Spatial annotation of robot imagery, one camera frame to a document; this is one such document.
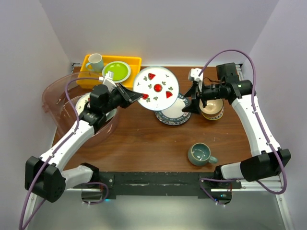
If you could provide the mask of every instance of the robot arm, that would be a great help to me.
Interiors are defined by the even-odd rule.
[[[42,165],[52,157],[36,181],[32,192],[49,202],[57,201],[66,189],[78,184],[99,181],[99,169],[88,163],[63,171],[69,159],[106,123],[106,114],[118,106],[127,108],[142,97],[114,84],[107,77],[103,84],[96,85],[90,93],[90,102],[84,106],[70,131],[50,150],[39,158],[30,157],[25,165],[25,188],[28,190]]]
[[[284,166],[290,160],[291,154],[288,149],[280,148],[279,143],[270,132],[259,108],[257,96],[251,94],[252,83],[248,80],[239,80],[234,63],[217,66],[220,84],[204,85],[202,75],[198,76],[200,71],[200,69],[192,69],[189,73],[189,80],[193,81],[193,85],[185,96],[191,97],[192,100],[191,104],[182,111],[199,114],[201,112],[200,100],[205,107],[207,100],[227,99],[241,120],[252,155],[251,158],[242,162],[217,166],[214,171],[214,179],[237,178],[255,181],[279,175],[281,169],[259,126],[251,105],[251,97],[254,97],[257,113],[265,132],[270,137],[270,144],[274,146]]]

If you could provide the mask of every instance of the red dot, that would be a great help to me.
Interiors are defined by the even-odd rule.
[[[148,96],[148,94],[143,93],[143,99],[147,99]]]
[[[156,84],[156,85],[154,85],[153,89],[154,89],[156,92],[161,92],[161,90],[162,90],[162,85]]]

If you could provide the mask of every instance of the teal mug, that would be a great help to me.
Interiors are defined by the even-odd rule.
[[[95,71],[98,73],[102,72],[102,69],[104,68],[104,62],[102,60],[101,54],[92,54],[88,58],[89,63],[86,64],[86,68],[88,71]]]
[[[204,143],[192,145],[188,151],[189,161],[196,166],[203,166],[206,163],[217,163],[217,158],[211,156],[210,148]]]

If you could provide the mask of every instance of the green dish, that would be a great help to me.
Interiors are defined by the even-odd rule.
[[[107,64],[102,70],[102,76],[105,76],[109,71],[114,73],[113,82],[120,83],[125,81],[131,74],[130,66],[122,61],[113,61]]]

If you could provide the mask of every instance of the white mug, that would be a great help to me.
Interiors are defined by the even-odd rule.
[[[102,56],[100,54],[92,54],[88,58],[89,63],[86,64],[86,68],[88,71],[95,71],[98,73],[102,72],[102,69],[104,68],[104,62],[102,60]]]

